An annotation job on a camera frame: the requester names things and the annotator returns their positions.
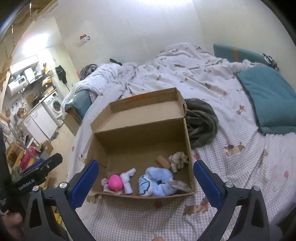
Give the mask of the pink plush ball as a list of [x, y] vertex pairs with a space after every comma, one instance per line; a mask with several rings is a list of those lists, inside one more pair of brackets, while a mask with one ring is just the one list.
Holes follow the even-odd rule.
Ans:
[[109, 188], [115, 192], [118, 192], [123, 188], [123, 182], [121, 180], [121, 177], [117, 174], [111, 175], [107, 183]]

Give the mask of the white sock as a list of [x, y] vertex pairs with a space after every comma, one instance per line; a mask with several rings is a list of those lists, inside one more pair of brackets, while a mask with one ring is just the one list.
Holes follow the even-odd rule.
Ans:
[[130, 178], [135, 173], [136, 173], [136, 169], [132, 168], [132, 169], [128, 170], [127, 172], [123, 172], [123, 173], [120, 174], [120, 178], [122, 180], [123, 187], [124, 187], [126, 195], [133, 193], [133, 190], [132, 190], [132, 187], [131, 187], [131, 184], [130, 184]]

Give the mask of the beige patterned cloth scrunchie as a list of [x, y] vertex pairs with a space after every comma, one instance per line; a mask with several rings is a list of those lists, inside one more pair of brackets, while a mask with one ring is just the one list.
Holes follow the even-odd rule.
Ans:
[[179, 169], [184, 168], [184, 165], [189, 162], [188, 156], [183, 152], [176, 152], [168, 157], [168, 161], [171, 164], [171, 170], [173, 173], [177, 173]]

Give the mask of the light blue plush toy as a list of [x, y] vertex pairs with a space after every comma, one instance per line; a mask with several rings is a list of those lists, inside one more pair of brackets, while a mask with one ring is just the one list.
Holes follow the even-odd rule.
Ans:
[[173, 173], [165, 168], [149, 167], [138, 180], [140, 196], [163, 197], [174, 195], [177, 188], [169, 184], [173, 181]]

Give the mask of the clear plastic packaging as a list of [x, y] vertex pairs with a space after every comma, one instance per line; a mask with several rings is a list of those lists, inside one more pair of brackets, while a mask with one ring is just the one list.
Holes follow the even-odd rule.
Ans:
[[171, 187], [174, 187], [177, 190], [181, 190], [183, 192], [187, 192], [187, 193], [192, 192], [192, 189], [185, 182], [182, 182], [182, 181], [177, 181], [177, 180], [167, 181], [166, 184]]

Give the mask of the wooden chair with red cloth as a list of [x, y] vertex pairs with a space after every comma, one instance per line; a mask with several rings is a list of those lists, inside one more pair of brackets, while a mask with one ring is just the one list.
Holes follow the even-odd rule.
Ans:
[[7, 150], [6, 159], [11, 168], [20, 167], [21, 171], [25, 171], [36, 162], [27, 151], [22, 149], [15, 142], [13, 142]]

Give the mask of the white checked dog-print bedspread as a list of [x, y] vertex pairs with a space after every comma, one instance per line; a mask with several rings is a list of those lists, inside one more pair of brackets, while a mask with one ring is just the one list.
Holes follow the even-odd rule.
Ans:
[[[99, 66], [95, 80], [106, 80], [102, 93], [90, 106], [75, 137], [68, 161], [68, 178], [81, 171], [103, 151], [93, 142], [91, 124], [113, 101], [139, 97], [157, 90], [177, 88], [183, 98], [197, 98], [213, 108], [218, 132], [210, 144], [192, 149], [222, 180], [240, 188], [262, 190], [269, 222], [287, 216], [295, 204], [295, 134], [262, 135], [251, 103], [234, 74], [254, 68], [248, 60], [229, 62], [191, 43], [168, 46], [145, 64]], [[163, 199], [124, 198], [101, 194], [96, 181], [78, 215], [96, 240], [196, 240], [215, 214], [214, 208], [187, 215], [204, 198], [199, 186], [192, 195]]]

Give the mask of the white kitchen cabinet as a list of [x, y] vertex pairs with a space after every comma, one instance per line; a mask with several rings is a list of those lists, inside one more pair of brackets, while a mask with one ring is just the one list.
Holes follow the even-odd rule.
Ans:
[[35, 106], [22, 121], [23, 129], [39, 144], [48, 141], [58, 128], [42, 104]]

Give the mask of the white washing machine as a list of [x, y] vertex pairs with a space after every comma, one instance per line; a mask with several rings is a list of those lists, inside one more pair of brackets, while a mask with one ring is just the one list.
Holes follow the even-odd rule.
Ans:
[[56, 90], [49, 94], [42, 102], [43, 107], [55, 121], [62, 120], [61, 104], [62, 100]]

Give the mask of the dark grey folded blanket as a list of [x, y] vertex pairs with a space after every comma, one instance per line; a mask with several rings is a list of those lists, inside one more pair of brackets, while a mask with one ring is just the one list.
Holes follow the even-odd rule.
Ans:
[[185, 120], [192, 149], [210, 144], [217, 135], [219, 121], [210, 104], [197, 99], [185, 99]]

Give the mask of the teal mattress corner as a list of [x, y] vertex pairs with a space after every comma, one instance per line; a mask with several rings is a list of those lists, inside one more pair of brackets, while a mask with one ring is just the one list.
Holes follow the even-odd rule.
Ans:
[[81, 90], [65, 104], [65, 112], [81, 122], [91, 105], [89, 91]]

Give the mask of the brown cardboard box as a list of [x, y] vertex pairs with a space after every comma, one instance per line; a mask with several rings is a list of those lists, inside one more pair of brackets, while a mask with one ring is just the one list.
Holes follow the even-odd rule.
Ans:
[[139, 199], [138, 180], [149, 167], [160, 167], [157, 157], [183, 152], [189, 162], [174, 174], [190, 192], [178, 190], [175, 197], [196, 192], [193, 158], [185, 120], [185, 102], [176, 88], [148, 92], [111, 102], [91, 123], [92, 139], [85, 163], [98, 162], [99, 173], [92, 191], [104, 194], [101, 180], [132, 168], [132, 194]]

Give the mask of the teal pillow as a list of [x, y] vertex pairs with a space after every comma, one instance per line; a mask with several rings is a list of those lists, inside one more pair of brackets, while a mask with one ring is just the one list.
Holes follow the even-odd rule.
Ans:
[[295, 91], [271, 67], [255, 66], [236, 73], [263, 135], [295, 133]]

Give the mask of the teal headboard cushion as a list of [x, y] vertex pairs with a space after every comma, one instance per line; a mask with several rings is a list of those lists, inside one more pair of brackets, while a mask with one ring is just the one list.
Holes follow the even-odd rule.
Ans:
[[275, 63], [271, 56], [258, 54], [245, 49], [215, 43], [213, 44], [213, 49], [216, 57], [227, 59], [229, 62], [243, 62], [244, 60], [249, 60], [250, 62], [263, 63], [265, 65]]

